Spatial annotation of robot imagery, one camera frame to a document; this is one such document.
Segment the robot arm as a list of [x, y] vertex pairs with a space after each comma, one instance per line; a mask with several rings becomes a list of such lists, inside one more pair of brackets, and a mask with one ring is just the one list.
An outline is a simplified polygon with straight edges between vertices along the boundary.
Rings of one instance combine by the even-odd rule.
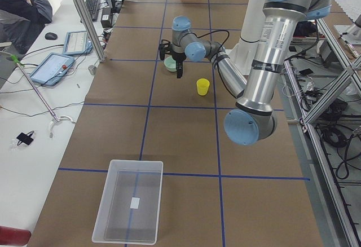
[[297, 24], [329, 14], [332, 0], [249, 0], [239, 43], [227, 54], [224, 47], [206, 41], [191, 29], [185, 16], [172, 24], [170, 53], [182, 77], [183, 62], [208, 59], [236, 100], [227, 113], [224, 130], [234, 143], [252, 145], [269, 137], [277, 127], [270, 104]]

